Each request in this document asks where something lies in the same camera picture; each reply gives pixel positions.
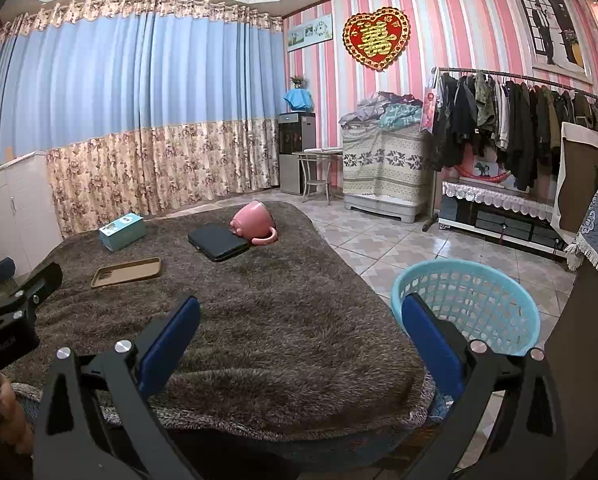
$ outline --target curtain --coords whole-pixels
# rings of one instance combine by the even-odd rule
[[[87,0],[20,16],[0,40],[0,163],[7,147],[50,150],[65,234],[278,184],[280,19]]]

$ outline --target clothing rack pole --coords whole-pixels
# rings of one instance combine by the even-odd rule
[[[511,74],[509,72],[498,72],[496,70],[481,70],[479,68],[445,68],[441,67],[438,69],[441,72],[465,72],[465,73],[477,73],[483,72],[484,74],[490,75],[500,75],[504,77],[509,77],[512,79],[525,79],[526,81],[534,81],[536,83],[543,83],[544,85],[548,86],[556,86],[558,88],[564,88],[566,90],[573,90],[575,92],[579,92],[580,94],[586,95],[591,97],[592,99],[598,99],[598,95],[591,94],[590,92],[586,92],[584,90],[580,90],[579,88],[574,88],[573,86],[564,85],[563,83],[555,83],[554,81],[550,81],[549,79],[540,79],[538,77],[533,77],[529,75],[522,75],[522,74]]]
[[[534,81],[536,83],[543,83],[544,85],[547,85],[547,86],[555,86],[557,88],[563,88],[565,90],[573,90],[573,91],[579,92],[585,96],[591,97],[592,99],[598,99],[598,95],[592,94],[590,92],[586,92],[585,90],[580,90],[579,88],[574,88],[573,86],[564,85],[563,83],[555,83],[554,81],[550,81],[549,79],[540,79],[538,77],[533,77],[533,76],[529,76],[529,75],[512,74],[509,72],[499,72],[497,70],[482,70],[479,68],[437,67],[437,68],[432,69],[433,72],[435,70],[437,70],[439,74],[441,74],[441,72],[459,72],[459,73],[471,73],[471,74],[474,74],[477,72],[482,72],[484,74],[509,77],[510,79],[524,79],[526,81]],[[426,220],[426,222],[423,224],[423,227],[421,228],[421,230],[423,232],[426,232],[429,228],[431,228],[432,225],[434,225],[434,223],[439,219],[439,215],[434,212],[434,199],[436,198],[436,174],[437,173],[439,173],[439,172],[435,171],[434,177],[432,178],[432,188],[431,188],[432,193],[430,196],[429,218],[428,218],[428,220]]]

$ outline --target lace trim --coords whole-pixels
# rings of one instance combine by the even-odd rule
[[[515,213],[530,215],[541,220],[550,220],[552,218],[552,206],[541,202],[535,202],[520,196],[507,194],[503,191],[494,189],[483,189],[482,187],[468,186],[467,184],[457,184],[455,182],[444,182],[444,195],[450,197],[463,198],[468,202],[493,205],[506,210],[512,210]]]
[[[139,16],[154,12],[159,16],[174,14],[178,18],[192,16],[195,19],[210,18],[212,22],[240,22],[256,28],[269,28],[281,32],[281,17],[270,16],[266,12],[245,6],[212,4],[210,0],[86,0],[71,1],[66,6],[57,3],[52,9],[41,8],[36,14],[21,14],[0,29],[0,41],[20,34],[28,36],[31,30],[45,30],[49,25],[61,27],[63,23],[76,23],[79,20],[93,22],[98,18],[112,18],[118,14],[127,18],[131,14]]]

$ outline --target black case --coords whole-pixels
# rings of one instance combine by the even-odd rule
[[[248,250],[247,240],[220,224],[206,224],[190,231],[188,241],[214,262],[222,262]]]

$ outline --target silver screw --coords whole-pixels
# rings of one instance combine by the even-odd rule
[[[488,350],[488,345],[486,345],[483,341],[475,339],[472,343],[470,343],[470,350],[472,350],[475,354],[485,354],[486,350]]]
[[[545,354],[543,353],[543,350],[541,350],[540,348],[533,348],[532,350],[530,350],[530,357],[535,361],[543,361]]]
[[[125,354],[126,352],[130,351],[131,348],[132,343],[127,339],[121,339],[121,341],[114,343],[114,351],[118,354]]]
[[[62,346],[57,350],[57,357],[59,359],[67,359],[70,357],[70,349],[67,346]]]

